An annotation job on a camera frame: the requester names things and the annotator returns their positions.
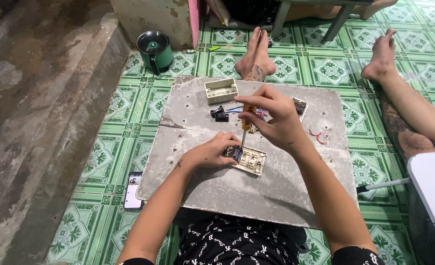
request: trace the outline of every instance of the black shorts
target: black shorts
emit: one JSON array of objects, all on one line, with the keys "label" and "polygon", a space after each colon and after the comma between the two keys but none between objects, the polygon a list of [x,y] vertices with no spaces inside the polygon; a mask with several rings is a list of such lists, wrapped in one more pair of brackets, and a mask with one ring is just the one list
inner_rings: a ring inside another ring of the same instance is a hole
[{"label": "black shorts", "polygon": [[276,0],[223,0],[231,17],[249,25],[273,25],[278,6]]}]

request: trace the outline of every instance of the concrete floor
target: concrete floor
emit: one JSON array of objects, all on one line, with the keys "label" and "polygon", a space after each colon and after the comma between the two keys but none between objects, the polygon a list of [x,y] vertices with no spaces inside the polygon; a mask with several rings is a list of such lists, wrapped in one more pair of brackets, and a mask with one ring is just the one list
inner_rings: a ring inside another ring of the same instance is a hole
[{"label": "concrete floor", "polygon": [[43,262],[130,48],[108,0],[0,20],[0,264]]}]

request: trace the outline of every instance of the person's right hand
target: person's right hand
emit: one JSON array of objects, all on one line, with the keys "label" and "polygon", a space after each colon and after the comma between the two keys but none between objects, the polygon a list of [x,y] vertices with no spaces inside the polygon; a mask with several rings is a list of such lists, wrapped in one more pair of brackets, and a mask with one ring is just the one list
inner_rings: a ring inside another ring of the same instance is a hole
[{"label": "person's right hand", "polygon": [[235,96],[240,103],[267,110],[273,118],[263,121],[255,113],[242,112],[240,119],[250,121],[268,141],[289,153],[307,143],[308,137],[299,121],[293,100],[264,84],[252,96]]}]

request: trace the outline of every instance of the green tiled floor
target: green tiled floor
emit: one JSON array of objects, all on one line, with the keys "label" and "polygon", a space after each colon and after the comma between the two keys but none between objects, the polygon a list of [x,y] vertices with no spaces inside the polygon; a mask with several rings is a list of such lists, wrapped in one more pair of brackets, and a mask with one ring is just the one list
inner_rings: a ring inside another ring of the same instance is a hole
[{"label": "green tiled floor", "polygon": [[[396,66],[402,76],[435,105],[435,0],[400,0],[368,21],[350,19],[332,42],[320,43],[329,25],[303,20],[287,24],[273,39],[269,56],[277,65],[267,82],[322,87],[340,92],[357,185],[400,179],[403,162],[381,119],[379,91],[363,88],[360,71],[371,46],[386,28],[397,29]],[[134,55],[127,63],[90,159],[53,240],[48,262],[111,265],[116,261],[137,211],[125,211],[126,175],[142,171],[163,106],[177,75],[234,77],[252,32],[211,29],[203,24],[196,54],[175,53],[172,68],[155,77]],[[212,45],[226,46],[209,52]],[[360,209],[386,264],[419,264],[410,242],[406,190],[402,186],[359,195]],[[301,264],[327,264],[322,232],[308,230],[311,252]],[[170,228],[157,264],[172,264],[178,235]]]}]

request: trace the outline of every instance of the tattoo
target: tattoo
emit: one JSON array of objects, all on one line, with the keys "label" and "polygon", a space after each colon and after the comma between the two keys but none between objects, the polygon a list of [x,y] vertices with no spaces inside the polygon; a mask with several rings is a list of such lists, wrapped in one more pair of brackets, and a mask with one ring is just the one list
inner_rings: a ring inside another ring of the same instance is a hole
[{"label": "tattoo", "polygon": [[252,65],[250,72],[244,77],[245,81],[257,81],[262,82],[265,77],[265,73],[258,65]]},{"label": "tattoo", "polygon": [[173,168],[173,169],[176,169],[177,167],[182,167],[182,165],[180,165],[180,163],[183,161],[183,159],[182,160],[180,160],[178,163],[177,163],[177,165]]},{"label": "tattoo", "polygon": [[404,163],[407,163],[409,158],[414,155],[435,152],[432,141],[426,136],[416,133],[401,117],[384,93],[381,97],[381,112],[388,135],[401,154]]}]

